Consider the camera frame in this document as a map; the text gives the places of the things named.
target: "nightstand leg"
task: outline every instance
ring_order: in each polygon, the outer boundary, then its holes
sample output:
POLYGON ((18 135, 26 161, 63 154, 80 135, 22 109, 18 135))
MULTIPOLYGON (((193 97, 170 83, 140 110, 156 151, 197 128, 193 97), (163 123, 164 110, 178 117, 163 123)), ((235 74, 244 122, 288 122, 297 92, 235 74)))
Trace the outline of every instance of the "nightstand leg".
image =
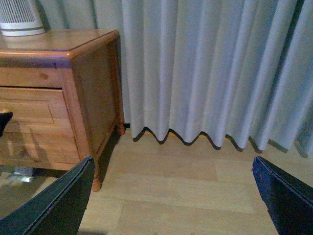
POLYGON ((125 126, 123 123, 119 124, 117 126, 117 132, 120 136, 124 135, 125 134, 125 126))
POLYGON ((99 179, 99 164, 98 164, 98 161, 94 161, 94 177, 93 177, 91 190, 93 192, 98 192, 100 188, 101 188, 101 182, 99 179))

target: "white curtain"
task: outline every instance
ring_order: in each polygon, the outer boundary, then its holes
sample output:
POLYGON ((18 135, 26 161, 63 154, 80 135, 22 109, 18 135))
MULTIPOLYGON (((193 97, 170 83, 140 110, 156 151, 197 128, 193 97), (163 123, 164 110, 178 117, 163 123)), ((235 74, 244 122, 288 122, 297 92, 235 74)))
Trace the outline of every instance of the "white curtain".
POLYGON ((313 0, 39 0, 51 29, 121 32, 133 137, 206 132, 313 154, 313 0))

